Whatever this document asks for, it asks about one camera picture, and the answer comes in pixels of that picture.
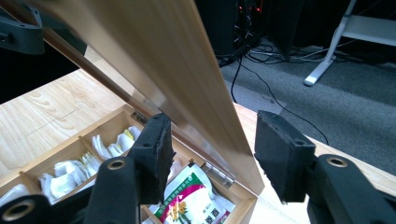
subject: wooden table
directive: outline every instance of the wooden table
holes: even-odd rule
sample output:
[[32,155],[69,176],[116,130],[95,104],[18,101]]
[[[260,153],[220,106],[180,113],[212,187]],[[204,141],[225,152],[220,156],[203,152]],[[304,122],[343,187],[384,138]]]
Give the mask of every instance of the wooden table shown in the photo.
[[[128,92],[134,88],[105,61],[95,63]],[[0,178],[60,145],[90,124],[125,103],[82,70],[0,105]],[[235,105],[251,149],[254,148],[256,113]],[[333,153],[353,160],[374,186],[396,195],[396,177],[311,139],[317,154]],[[282,205],[269,180],[259,197],[250,223],[309,223],[305,203]]]

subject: wooden lid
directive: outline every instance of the wooden lid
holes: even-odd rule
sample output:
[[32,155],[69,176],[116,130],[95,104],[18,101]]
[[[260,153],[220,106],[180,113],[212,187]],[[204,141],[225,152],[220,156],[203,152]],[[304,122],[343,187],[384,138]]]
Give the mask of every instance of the wooden lid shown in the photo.
[[261,193],[261,170],[193,1],[33,2],[69,24],[192,139],[208,161]]

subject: gray carpet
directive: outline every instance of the gray carpet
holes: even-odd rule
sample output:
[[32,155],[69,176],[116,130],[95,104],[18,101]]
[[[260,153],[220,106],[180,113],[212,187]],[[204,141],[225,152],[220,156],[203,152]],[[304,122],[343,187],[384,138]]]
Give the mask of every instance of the gray carpet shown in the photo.
[[[361,63],[333,63],[315,86],[306,87],[303,81],[318,63],[266,65],[244,58],[242,65],[258,73],[283,106],[314,123],[331,147],[396,175],[396,73]],[[237,67],[238,62],[221,67],[229,89]],[[310,124],[282,110],[266,85],[244,67],[233,95],[253,111],[280,113],[300,132],[325,143]]]

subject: metal hinge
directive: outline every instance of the metal hinge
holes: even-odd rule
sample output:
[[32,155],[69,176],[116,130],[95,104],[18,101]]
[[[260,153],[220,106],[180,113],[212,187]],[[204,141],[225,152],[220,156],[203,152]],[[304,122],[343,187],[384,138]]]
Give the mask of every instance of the metal hinge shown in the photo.
[[219,182],[226,189],[229,189],[234,182],[232,178],[224,174],[221,170],[219,170],[209,162],[206,162],[202,166],[202,169],[208,176]]
[[135,111],[131,117],[136,120],[137,122],[139,122],[140,124],[142,124],[143,126],[146,125],[146,123],[149,121],[149,118],[146,117],[145,115],[143,115],[142,113],[140,113],[139,111]]

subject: colorful package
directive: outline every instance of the colorful package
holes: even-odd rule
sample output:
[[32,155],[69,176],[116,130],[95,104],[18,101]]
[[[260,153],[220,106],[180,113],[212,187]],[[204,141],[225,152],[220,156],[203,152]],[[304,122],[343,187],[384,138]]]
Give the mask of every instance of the colorful package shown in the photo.
[[187,166],[165,189],[164,204],[149,210],[162,223],[223,223],[235,205],[213,192],[212,184],[196,164]]

